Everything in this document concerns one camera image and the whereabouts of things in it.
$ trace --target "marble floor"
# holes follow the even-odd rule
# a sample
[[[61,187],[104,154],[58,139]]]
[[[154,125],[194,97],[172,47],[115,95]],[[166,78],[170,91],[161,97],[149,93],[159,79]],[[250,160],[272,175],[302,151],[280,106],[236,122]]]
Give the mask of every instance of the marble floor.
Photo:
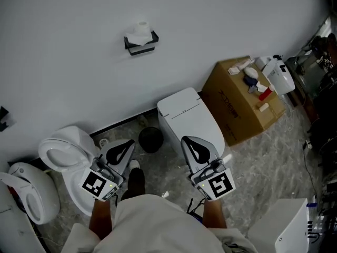
[[[133,158],[138,160],[146,177],[146,192],[161,196],[168,192],[167,199],[187,209],[190,199],[194,205],[203,197],[187,180],[189,174],[185,161],[177,157],[169,143],[164,144],[157,153],[147,154],[138,144],[138,134],[147,127],[157,127],[156,113],[140,117],[94,137],[110,141],[133,139],[136,149]],[[223,212],[228,227],[235,227],[247,233],[278,198],[308,198],[314,196],[309,175],[304,167],[302,145],[308,138],[306,131],[310,123],[301,107],[287,108],[287,114],[262,134],[251,138],[226,151],[233,154],[230,168],[236,190],[222,199]],[[312,174],[316,191],[321,192],[321,170],[317,167],[320,158],[312,151],[306,151],[306,163]],[[62,176],[55,171],[51,176],[57,186],[61,200],[61,211],[48,224],[40,225],[39,231],[51,252],[60,252],[61,246],[76,222],[88,226],[90,218],[76,207],[65,188]],[[119,197],[126,190],[125,185],[118,192]],[[112,218],[114,217],[114,198],[111,199]]]

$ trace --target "cardboard box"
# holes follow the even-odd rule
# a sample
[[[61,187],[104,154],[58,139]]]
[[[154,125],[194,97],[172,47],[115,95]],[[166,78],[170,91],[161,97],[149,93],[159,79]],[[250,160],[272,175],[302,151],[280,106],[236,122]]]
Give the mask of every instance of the cardboard box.
[[[249,87],[243,82],[244,73],[230,75],[228,69],[247,57],[217,62],[202,89],[202,100],[214,116],[229,146],[243,142],[260,134],[275,123],[285,112],[285,107],[274,91],[264,101],[259,100],[258,91],[248,93]],[[269,86],[268,80],[257,68],[258,80]],[[268,103],[269,108],[261,112],[259,108]]]

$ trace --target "wall-mounted holder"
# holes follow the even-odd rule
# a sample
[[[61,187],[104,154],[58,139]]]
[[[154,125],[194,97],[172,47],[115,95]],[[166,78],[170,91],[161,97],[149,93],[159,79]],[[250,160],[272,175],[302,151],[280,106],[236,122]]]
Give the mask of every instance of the wall-mounted holder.
[[[4,108],[0,108],[0,132],[3,132],[6,128],[8,128],[8,125],[6,122],[1,122],[1,120],[8,115],[8,111]]]
[[[151,43],[156,43],[156,42],[159,41],[159,37],[157,36],[157,34],[154,31],[151,31],[151,34],[152,34],[152,40],[147,42],[146,45],[151,44]],[[154,51],[154,47],[151,47],[151,48],[147,48],[145,50],[140,50],[140,51],[137,51],[137,52],[131,52],[130,51],[131,48],[139,47],[140,45],[130,43],[128,41],[127,37],[124,37],[124,45],[125,45],[125,49],[128,50],[128,52],[130,53],[131,56],[142,54],[142,53],[147,53],[147,52],[150,52],[150,51]]]

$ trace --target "small bottle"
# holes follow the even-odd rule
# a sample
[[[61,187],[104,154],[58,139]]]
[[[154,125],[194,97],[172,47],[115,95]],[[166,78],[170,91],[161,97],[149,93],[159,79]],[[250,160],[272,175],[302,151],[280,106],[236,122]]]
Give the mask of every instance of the small bottle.
[[[274,90],[275,87],[270,85],[261,95],[259,95],[259,100],[264,101]]]

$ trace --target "white cloth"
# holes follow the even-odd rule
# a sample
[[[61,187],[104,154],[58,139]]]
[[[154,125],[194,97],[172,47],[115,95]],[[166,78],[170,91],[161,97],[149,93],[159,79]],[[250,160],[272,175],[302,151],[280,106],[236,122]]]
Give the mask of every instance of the white cloth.
[[[231,238],[232,243],[256,252],[238,230],[207,229],[166,199],[142,195],[118,204],[113,230],[102,241],[89,229],[75,224],[62,253],[223,253],[222,238]]]

